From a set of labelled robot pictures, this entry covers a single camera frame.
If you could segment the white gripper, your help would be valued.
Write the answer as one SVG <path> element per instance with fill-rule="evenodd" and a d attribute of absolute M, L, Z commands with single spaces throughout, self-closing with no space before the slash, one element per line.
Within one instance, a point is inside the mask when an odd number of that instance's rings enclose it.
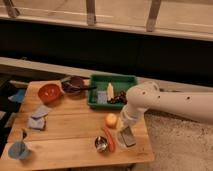
<path fill-rule="evenodd" d="M 144 111 L 131 105 L 125 105 L 119 115 L 117 129 L 133 127 L 143 116 Z"/>

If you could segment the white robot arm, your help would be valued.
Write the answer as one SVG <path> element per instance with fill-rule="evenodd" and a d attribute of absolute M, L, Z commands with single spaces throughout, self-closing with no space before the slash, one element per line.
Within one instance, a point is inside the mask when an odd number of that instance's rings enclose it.
<path fill-rule="evenodd" d="M 213 92 L 161 91 L 156 82 L 144 82 L 129 88 L 126 99 L 120 114 L 123 128 L 133 127 L 149 109 L 213 124 Z"/>

